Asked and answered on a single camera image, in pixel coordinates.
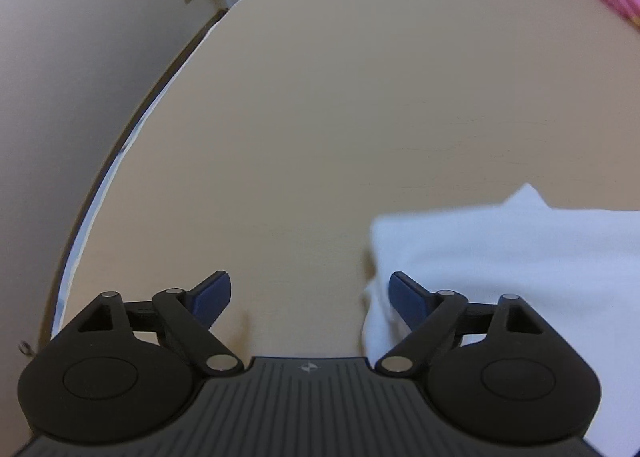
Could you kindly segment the white t-shirt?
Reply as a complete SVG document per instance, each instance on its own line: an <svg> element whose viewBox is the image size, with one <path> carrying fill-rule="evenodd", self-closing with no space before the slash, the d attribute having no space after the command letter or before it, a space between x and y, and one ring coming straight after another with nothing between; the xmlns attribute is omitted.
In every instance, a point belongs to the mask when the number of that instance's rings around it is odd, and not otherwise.
<svg viewBox="0 0 640 457"><path fill-rule="evenodd" d="M388 299L395 272L472 302L521 295L600 379L588 441L605 456L638 453L638 212L554 209L524 185L493 206L381 215L370 248L361 335L370 362L408 333Z"/></svg>

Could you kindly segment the tan mattress pad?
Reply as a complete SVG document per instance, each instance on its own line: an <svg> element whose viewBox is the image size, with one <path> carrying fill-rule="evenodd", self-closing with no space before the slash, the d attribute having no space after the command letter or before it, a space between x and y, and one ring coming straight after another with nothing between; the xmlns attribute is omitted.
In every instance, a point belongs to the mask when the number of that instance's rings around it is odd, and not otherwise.
<svg viewBox="0 0 640 457"><path fill-rule="evenodd" d="M639 33L599 0L241 0L130 139L66 301L223 269L242 357L354 355L378 215L639 204Z"/></svg>

